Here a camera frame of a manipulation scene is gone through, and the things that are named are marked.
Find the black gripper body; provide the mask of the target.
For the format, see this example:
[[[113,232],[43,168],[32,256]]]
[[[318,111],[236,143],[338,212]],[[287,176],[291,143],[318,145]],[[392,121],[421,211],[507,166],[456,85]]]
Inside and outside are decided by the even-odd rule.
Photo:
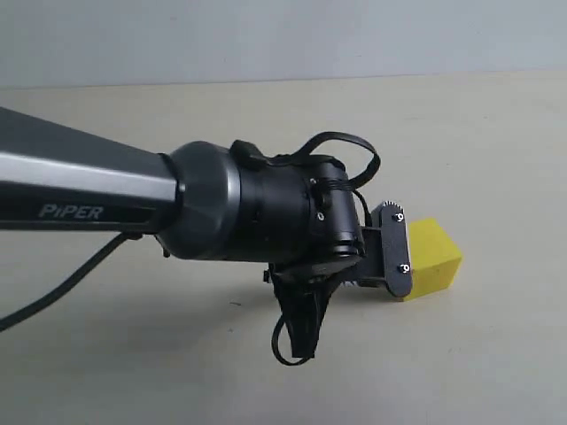
[[[362,229],[366,256],[333,275],[329,288],[384,287],[393,297],[403,298],[413,288],[405,212],[399,204],[384,201],[371,219],[372,225]]]

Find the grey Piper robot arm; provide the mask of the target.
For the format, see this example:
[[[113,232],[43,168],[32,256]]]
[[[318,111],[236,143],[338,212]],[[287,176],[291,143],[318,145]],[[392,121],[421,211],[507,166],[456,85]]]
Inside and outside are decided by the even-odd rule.
[[[369,209],[360,189],[377,173],[373,153],[356,176],[318,148],[363,149],[356,135],[327,131],[291,154],[269,157],[242,140],[228,148],[187,143],[154,153],[10,109],[1,111],[1,227],[110,231],[113,239],[57,288],[1,320],[2,329],[60,300],[128,240],[153,236],[165,257],[264,263],[291,340],[288,364],[315,355],[338,286],[412,290],[403,209]]]

